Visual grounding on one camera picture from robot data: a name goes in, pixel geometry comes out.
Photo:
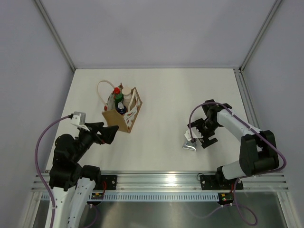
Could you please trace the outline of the green dish soap bottle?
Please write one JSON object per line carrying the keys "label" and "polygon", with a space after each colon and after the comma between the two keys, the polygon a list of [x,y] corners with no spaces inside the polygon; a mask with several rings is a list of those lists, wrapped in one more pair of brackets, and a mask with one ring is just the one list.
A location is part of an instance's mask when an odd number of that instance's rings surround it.
{"label": "green dish soap bottle", "polygon": [[124,96],[120,90],[120,88],[115,87],[114,88],[114,103],[115,105],[118,105],[120,102],[122,102]]}

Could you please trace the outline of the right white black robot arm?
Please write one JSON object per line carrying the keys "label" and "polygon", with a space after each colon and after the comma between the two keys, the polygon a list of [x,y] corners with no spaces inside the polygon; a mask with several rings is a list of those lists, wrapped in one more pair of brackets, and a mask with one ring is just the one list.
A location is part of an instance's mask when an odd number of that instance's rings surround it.
{"label": "right white black robot arm", "polygon": [[206,118],[189,120],[184,147],[195,151],[197,142],[204,149],[215,144],[218,142],[215,131],[219,127],[226,128],[240,142],[237,161],[218,167],[215,174],[199,176],[203,190],[242,189],[240,178],[279,168],[279,153],[271,131],[262,131],[243,121],[227,103],[207,100],[200,107]]}

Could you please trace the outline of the orange blue spray bottle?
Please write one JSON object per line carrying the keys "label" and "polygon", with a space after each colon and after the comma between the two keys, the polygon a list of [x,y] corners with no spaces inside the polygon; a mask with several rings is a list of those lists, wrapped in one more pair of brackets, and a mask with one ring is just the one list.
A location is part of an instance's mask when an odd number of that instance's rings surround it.
{"label": "orange blue spray bottle", "polygon": [[119,103],[117,104],[116,111],[117,111],[120,115],[124,115],[124,114],[126,114],[126,112],[127,112],[127,108],[126,108],[126,106],[123,105],[122,102],[119,102]]}

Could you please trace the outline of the silver toothpaste tube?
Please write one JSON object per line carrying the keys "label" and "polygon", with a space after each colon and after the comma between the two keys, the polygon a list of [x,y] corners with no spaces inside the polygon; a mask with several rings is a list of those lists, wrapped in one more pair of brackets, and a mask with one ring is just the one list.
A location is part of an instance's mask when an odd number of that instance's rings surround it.
{"label": "silver toothpaste tube", "polygon": [[182,146],[183,149],[189,150],[189,151],[196,151],[197,149],[197,141],[196,139],[193,140],[185,140],[185,143]]}

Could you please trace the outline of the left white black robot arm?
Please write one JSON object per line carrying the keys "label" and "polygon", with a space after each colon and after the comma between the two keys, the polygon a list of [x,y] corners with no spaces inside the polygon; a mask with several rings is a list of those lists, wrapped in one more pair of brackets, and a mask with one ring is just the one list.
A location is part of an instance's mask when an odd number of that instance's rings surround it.
{"label": "left white black robot arm", "polygon": [[63,134],[56,139],[49,173],[49,211],[54,215],[48,214],[47,225],[77,228],[92,191],[115,190],[116,176],[102,175],[99,167],[81,166],[79,161],[94,143],[111,144],[118,129],[117,125],[105,127],[103,122],[85,123],[77,137]]}

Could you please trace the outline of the beige pump lotion bottle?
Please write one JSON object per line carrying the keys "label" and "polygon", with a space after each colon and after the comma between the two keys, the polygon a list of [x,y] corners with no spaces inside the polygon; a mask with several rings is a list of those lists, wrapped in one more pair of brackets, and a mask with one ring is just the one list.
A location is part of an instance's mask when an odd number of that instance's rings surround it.
{"label": "beige pump lotion bottle", "polygon": [[127,108],[129,112],[135,106],[135,93],[129,87],[124,87],[122,89],[123,94],[123,105]]}

